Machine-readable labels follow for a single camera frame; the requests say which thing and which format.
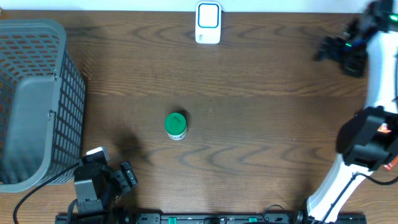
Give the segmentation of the green lid jar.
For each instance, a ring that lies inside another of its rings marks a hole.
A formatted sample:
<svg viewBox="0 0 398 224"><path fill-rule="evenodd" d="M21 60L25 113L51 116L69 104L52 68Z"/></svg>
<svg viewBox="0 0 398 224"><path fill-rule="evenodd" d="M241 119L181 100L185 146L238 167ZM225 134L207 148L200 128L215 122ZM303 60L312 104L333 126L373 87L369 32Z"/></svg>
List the green lid jar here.
<svg viewBox="0 0 398 224"><path fill-rule="evenodd" d="M187 134L187 120L180 113L170 113L164 121L165 130L170 139L179 141Z"/></svg>

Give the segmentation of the small orange box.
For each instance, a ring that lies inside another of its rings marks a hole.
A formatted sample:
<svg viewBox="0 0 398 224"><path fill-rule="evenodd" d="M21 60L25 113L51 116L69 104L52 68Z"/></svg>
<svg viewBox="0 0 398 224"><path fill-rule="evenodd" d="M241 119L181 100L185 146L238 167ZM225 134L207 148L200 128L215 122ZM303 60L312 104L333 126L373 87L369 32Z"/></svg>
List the small orange box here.
<svg viewBox="0 0 398 224"><path fill-rule="evenodd" d="M391 132L391 130L388 128L388 125L386 123L381 124L377 131L380 133L385 133L385 134L388 134Z"/></svg>

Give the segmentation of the red chocolate bar wrapper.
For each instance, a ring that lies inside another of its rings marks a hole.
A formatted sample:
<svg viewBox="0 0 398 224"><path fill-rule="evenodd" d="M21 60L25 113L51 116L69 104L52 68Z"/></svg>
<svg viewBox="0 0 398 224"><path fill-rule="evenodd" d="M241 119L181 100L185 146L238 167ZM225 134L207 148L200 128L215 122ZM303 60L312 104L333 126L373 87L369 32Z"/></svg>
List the red chocolate bar wrapper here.
<svg viewBox="0 0 398 224"><path fill-rule="evenodd" d="M391 171L395 165L398 164L398 156L395 156L393 160L390 161L390 163L384 165L385 170Z"/></svg>

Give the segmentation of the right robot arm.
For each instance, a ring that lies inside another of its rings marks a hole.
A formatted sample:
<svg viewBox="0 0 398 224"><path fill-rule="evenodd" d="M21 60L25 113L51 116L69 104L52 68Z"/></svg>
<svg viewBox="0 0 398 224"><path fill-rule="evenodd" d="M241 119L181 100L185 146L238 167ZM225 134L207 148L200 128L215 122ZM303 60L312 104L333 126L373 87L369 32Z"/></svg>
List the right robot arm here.
<svg viewBox="0 0 398 224"><path fill-rule="evenodd" d="M339 212L359 184L397 158L397 8L393 0L371 1L341 37L325 37L315 60L329 59L345 75L368 75L364 108L342 125L336 159L294 223L365 223Z"/></svg>

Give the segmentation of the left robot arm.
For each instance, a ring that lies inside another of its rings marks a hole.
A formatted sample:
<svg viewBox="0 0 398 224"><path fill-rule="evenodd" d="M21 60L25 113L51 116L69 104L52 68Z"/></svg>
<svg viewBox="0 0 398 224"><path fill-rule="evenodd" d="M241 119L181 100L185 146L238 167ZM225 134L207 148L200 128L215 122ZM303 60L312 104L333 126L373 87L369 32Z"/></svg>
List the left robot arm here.
<svg viewBox="0 0 398 224"><path fill-rule="evenodd" d="M134 223L131 212L116 206L116 199L131 191L137 179L129 162L119 170L106 163L90 162L74 171L76 200L66 216L66 223Z"/></svg>

